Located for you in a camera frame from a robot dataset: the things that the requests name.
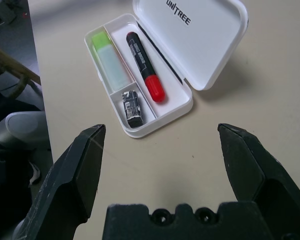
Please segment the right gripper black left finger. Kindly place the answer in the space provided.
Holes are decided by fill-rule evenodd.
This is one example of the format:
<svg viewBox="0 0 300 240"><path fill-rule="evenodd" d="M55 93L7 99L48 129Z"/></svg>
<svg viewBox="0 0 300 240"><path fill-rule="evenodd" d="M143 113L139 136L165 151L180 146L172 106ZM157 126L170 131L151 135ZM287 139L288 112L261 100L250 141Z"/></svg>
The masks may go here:
<svg viewBox="0 0 300 240"><path fill-rule="evenodd" d="M83 130L53 164L15 240L72 240L91 217L101 174L106 126Z"/></svg>

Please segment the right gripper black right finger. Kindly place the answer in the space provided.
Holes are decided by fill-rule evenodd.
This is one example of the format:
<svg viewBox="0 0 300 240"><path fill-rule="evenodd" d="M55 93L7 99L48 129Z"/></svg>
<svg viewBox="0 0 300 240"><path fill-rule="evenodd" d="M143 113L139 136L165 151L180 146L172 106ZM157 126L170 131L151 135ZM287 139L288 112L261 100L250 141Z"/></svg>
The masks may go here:
<svg viewBox="0 0 300 240"><path fill-rule="evenodd" d="M247 130L220 123L227 176L239 202L256 204L274 240L300 240L300 189L282 164Z"/></svg>

